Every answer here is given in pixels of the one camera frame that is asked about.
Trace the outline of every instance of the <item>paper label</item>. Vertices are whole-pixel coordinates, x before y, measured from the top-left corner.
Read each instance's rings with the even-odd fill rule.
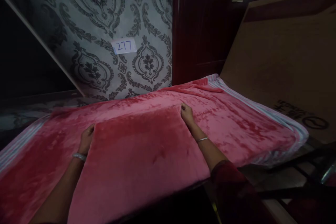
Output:
[[[137,51],[134,38],[120,38],[111,41],[115,54],[134,53]]]

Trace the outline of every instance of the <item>bangle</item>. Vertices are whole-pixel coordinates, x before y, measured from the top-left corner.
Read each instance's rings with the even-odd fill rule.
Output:
[[[82,160],[83,162],[85,162],[86,161],[86,156],[84,156],[83,154],[80,154],[80,153],[74,153],[73,155],[72,155],[74,158],[79,158],[80,160]]]
[[[200,140],[196,140],[196,143],[199,143],[199,142],[201,142],[201,141],[203,141],[203,140],[205,140],[205,139],[208,139],[208,138],[202,138],[202,139],[200,139]]]

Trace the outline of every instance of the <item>cardboard box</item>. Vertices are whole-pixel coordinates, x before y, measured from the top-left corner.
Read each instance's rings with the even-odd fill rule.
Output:
[[[336,0],[251,2],[220,77],[318,141],[335,141]]]

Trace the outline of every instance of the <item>person's right hand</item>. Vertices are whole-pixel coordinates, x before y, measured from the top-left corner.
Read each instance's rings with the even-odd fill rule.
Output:
[[[185,103],[181,103],[181,117],[187,126],[191,126],[195,123],[193,109]]]

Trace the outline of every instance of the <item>fleece blanket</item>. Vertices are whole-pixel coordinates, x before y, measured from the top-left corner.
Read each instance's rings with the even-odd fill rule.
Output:
[[[210,79],[57,111],[37,131],[36,124],[26,129],[22,135],[29,141],[18,146],[14,140],[0,153],[0,222],[29,222],[92,123],[94,139],[69,223],[107,223],[209,177],[181,119],[181,102],[193,108],[200,127],[237,166],[264,163],[270,153],[282,156],[305,142],[307,133],[292,120],[274,120],[225,91],[218,76]]]

